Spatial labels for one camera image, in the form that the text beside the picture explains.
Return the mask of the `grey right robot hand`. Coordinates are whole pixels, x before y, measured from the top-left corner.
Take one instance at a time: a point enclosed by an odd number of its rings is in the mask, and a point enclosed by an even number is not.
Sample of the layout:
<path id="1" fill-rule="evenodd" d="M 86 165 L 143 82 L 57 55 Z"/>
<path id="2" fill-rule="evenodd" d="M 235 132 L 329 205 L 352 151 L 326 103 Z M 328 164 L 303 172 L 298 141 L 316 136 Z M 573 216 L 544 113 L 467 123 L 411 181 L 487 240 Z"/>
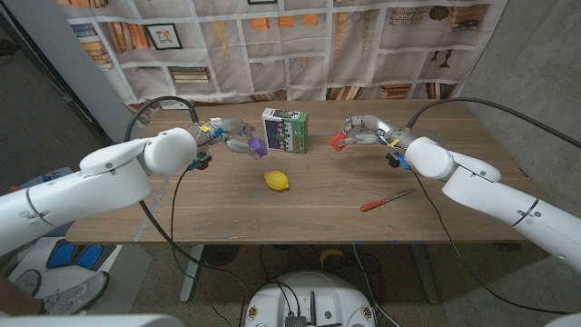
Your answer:
<path id="1" fill-rule="evenodd" d="M 347 126 L 336 134 L 331 143 L 339 151 L 349 144 L 380 143 L 391 148 L 407 148 L 417 139 L 409 129 L 399 128 L 391 121 L 371 114 L 353 115 L 346 122 Z"/>

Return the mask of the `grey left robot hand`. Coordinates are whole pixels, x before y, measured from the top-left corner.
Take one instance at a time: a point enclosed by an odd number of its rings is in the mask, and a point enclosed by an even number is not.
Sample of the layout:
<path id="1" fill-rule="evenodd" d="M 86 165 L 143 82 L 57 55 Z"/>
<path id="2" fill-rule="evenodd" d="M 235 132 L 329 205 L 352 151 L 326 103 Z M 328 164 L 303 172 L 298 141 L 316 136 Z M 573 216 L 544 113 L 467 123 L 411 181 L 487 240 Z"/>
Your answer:
<path id="1" fill-rule="evenodd" d="M 260 137 L 254 136 L 255 127 L 242 119 L 211 118 L 194 126 L 194 139 L 199 152 L 205 152 L 211 145 L 225 143 L 228 150 L 237 154 L 247 154 L 258 160 L 268 153 L 267 145 Z"/>

